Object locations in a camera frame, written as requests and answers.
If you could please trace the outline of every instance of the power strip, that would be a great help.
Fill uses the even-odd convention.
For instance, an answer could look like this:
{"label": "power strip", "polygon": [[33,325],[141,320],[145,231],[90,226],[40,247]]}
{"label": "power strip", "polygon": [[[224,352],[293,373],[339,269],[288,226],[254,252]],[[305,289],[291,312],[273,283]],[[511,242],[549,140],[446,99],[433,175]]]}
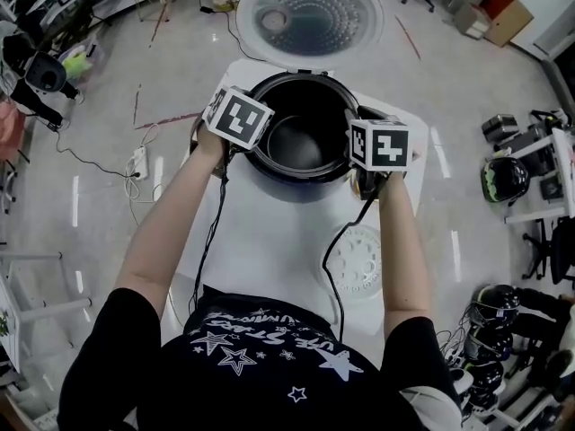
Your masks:
{"label": "power strip", "polygon": [[134,150],[134,156],[132,156],[134,161],[134,172],[138,172],[139,175],[136,180],[147,179],[147,150],[141,145],[136,150]]}

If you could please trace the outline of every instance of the gray floor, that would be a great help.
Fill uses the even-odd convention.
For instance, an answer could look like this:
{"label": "gray floor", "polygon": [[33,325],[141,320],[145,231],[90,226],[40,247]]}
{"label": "gray floor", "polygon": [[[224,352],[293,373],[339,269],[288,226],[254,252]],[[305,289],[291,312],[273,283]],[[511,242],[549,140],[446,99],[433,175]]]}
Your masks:
{"label": "gray floor", "polygon": [[[531,109],[549,110],[557,101],[541,67],[530,57],[510,47],[497,48],[489,41],[462,36],[446,22],[447,15],[440,8],[428,13],[420,0],[406,5],[400,0],[381,2],[385,11],[382,38],[361,59],[337,69],[335,76],[352,90],[420,116],[432,128],[417,218],[435,283],[437,329],[453,329],[478,284],[518,283],[531,254],[521,240],[531,225],[507,227],[501,212],[482,198],[478,173],[490,148],[480,125],[497,113],[512,113],[526,127]],[[85,103],[54,100],[72,119],[60,146],[70,146],[84,159],[124,172],[144,135],[134,125],[201,111],[226,67],[242,54],[227,32],[226,17],[198,9],[198,0],[176,0],[170,21],[160,25],[152,43],[154,22],[140,22],[136,12],[116,19],[102,36],[108,60],[87,86]],[[158,4],[151,4],[143,13],[157,17],[158,10]],[[410,33],[420,60],[396,18]],[[189,132],[190,120],[162,125],[148,147],[151,162],[158,156],[164,159],[164,184],[181,163]],[[65,347],[68,341],[75,347],[81,345],[136,229],[123,180],[81,164],[70,154],[58,154],[56,138],[42,125],[35,127],[31,165],[22,166],[18,201],[4,218],[5,237],[11,249],[64,254],[64,280],[51,268],[19,268],[26,304],[41,306],[42,300],[59,303],[77,298],[75,272],[80,270],[84,295],[94,298],[94,307],[88,312],[92,322],[79,312],[57,324],[47,321],[34,328],[30,335],[34,352]],[[439,160],[441,153],[447,166]],[[72,226],[75,176],[79,176],[77,227]],[[151,197],[152,187],[149,179],[141,184],[142,199]],[[149,206],[135,205],[136,217],[141,219]],[[180,292],[190,291],[189,279],[177,277],[176,281]],[[549,277],[529,285],[556,294],[569,289],[553,287]],[[183,319],[185,309],[176,305],[176,312]],[[172,321],[164,325],[173,333],[179,328]],[[381,343],[371,343],[372,347],[363,340],[356,347],[377,363]],[[49,377],[54,391],[43,389],[49,403],[56,403],[74,355],[72,350],[29,369],[33,378],[44,372]]]}

